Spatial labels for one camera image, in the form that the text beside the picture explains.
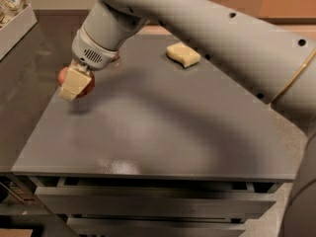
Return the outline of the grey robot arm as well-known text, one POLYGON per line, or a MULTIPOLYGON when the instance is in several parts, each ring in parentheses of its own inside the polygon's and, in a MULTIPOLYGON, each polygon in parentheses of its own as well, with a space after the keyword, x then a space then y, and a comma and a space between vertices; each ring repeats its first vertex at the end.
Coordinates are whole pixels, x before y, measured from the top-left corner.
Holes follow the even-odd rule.
POLYGON ((58 75, 60 95, 93 89, 96 71, 147 22, 160 24, 294 123, 305 152, 278 237, 316 236, 316 41, 207 0, 97 0, 58 75))

